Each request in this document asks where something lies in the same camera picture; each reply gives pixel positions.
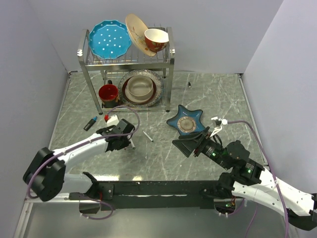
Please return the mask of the white pen with green tip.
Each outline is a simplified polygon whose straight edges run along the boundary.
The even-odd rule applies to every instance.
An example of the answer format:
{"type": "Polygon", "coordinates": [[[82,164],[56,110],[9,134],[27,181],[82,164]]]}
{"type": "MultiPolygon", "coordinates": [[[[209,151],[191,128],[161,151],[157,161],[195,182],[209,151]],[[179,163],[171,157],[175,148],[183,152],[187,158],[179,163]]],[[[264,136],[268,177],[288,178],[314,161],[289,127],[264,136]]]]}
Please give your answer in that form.
{"type": "Polygon", "coordinates": [[[131,144],[131,146],[132,146],[132,149],[136,149],[135,144],[134,144],[134,142],[133,142],[132,139],[130,139],[130,144],[131,144]]]}

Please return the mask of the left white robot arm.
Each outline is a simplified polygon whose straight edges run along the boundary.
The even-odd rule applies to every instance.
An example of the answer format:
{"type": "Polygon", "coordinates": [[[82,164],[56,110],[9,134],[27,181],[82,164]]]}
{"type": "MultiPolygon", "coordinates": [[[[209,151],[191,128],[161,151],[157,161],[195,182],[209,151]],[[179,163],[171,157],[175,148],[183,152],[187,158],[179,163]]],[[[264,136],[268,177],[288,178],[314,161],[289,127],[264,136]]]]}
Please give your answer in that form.
{"type": "Polygon", "coordinates": [[[51,151],[40,149],[25,174],[23,181],[43,202],[60,193],[80,193],[87,199],[98,198],[99,182],[88,172],[70,174],[77,164],[108,151],[121,150],[129,144],[135,126],[125,119],[116,125],[101,128],[85,140],[51,151]]]}

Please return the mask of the black blue highlighter marker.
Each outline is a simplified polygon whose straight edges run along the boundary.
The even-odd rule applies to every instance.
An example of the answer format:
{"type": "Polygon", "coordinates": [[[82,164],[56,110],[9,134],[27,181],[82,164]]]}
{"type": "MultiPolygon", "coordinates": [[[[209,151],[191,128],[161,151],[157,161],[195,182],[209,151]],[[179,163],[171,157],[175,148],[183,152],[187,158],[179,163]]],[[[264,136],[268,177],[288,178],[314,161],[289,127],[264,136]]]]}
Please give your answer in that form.
{"type": "Polygon", "coordinates": [[[90,119],[88,123],[84,126],[84,130],[88,131],[96,123],[97,118],[98,117],[93,117],[92,119],[90,119]]]}

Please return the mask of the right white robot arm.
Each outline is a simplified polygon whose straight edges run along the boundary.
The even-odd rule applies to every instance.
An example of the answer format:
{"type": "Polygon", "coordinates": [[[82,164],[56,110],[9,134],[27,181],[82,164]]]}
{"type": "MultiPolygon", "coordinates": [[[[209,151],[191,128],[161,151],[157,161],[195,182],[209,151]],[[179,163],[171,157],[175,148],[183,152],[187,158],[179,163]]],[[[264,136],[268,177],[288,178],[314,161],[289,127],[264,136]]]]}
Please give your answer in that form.
{"type": "Polygon", "coordinates": [[[239,140],[223,147],[218,135],[210,136],[205,129],[173,140],[172,144],[186,157],[205,155],[225,169],[215,186],[204,188],[202,194],[225,199],[243,197],[287,217],[288,222],[304,231],[317,226],[317,195],[304,193],[250,158],[239,140]]]}

